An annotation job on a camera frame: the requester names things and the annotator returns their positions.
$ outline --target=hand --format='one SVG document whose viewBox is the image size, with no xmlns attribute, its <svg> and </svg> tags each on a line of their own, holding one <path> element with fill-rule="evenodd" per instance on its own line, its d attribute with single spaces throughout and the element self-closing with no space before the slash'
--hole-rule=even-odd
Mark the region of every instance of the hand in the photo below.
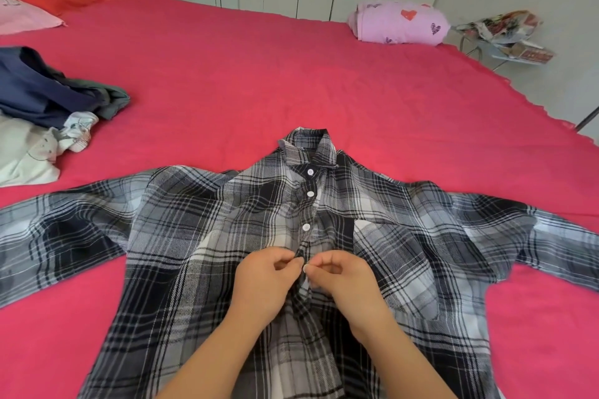
<svg viewBox="0 0 599 399">
<path fill-rule="evenodd" d="M 304 259 L 294 256 L 293 251 L 271 246 L 243 259 L 235 272 L 229 319 L 262 332 L 277 316 L 301 274 Z"/>
<path fill-rule="evenodd" d="M 347 251 L 321 252 L 304 266 L 304 273 L 312 286 L 333 296 L 353 336 L 362 345 L 379 325 L 392 319 L 373 271 L 360 257 Z"/>
</svg>

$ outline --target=shirt pocket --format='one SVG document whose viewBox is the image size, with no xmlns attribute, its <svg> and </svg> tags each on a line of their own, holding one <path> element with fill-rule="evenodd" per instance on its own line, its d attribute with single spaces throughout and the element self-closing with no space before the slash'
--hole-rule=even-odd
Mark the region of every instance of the shirt pocket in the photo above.
<svg viewBox="0 0 599 399">
<path fill-rule="evenodd" d="M 353 253 L 368 262 L 390 308 L 422 319 L 438 318 L 435 277 L 408 228 L 356 219 Z"/>
</svg>

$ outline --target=pink pillow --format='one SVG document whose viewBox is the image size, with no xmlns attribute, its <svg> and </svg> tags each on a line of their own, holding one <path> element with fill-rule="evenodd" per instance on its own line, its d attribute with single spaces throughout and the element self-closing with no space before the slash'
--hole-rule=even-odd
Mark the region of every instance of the pink pillow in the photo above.
<svg viewBox="0 0 599 399">
<path fill-rule="evenodd" d="M 21 0 L 0 0 L 0 35 L 57 27 L 64 22 Z"/>
<path fill-rule="evenodd" d="M 449 32 L 449 22 L 438 9 L 403 1 L 375 1 L 358 5 L 348 24 L 360 41 L 436 46 Z"/>
</svg>

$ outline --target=forearm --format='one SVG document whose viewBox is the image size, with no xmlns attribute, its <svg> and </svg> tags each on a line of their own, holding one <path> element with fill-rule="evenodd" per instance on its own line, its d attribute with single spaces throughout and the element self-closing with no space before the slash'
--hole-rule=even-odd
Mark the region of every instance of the forearm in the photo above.
<svg viewBox="0 0 599 399">
<path fill-rule="evenodd" d="M 261 330 L 227 314 L 156 399 L 228 398 Z"/>
<path fill-rule="evenodd" d="M 364 343 L 389 399 L 456 399 L 432 365 L 391 318 Z"/>
</svg>

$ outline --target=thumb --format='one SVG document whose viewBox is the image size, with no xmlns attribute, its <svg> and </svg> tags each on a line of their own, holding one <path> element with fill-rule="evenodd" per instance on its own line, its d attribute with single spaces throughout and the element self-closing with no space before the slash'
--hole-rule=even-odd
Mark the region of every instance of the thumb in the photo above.
<svg viewBox="0 0 599 399">
<path fill-rule="evenodd" d="M 295 280 L 300 277 L 301 267 L 304 264 L 303 257 L 296 257 L 291 260 L 285 268 L 279 271 L 279 273 L 285 278 L 286 283 L 288 284 L 287 289 L 290 289 Z"/>
<path fill-rule="evenodd" d="M 325 289 L 325 291 L 331 295 L 333 294 L 335 280 L 337 279 L 335 278 L 335 274 L 331 274 L 314 265 L 304 265 L 304 273 L 313 285 Z"/>
</svg>

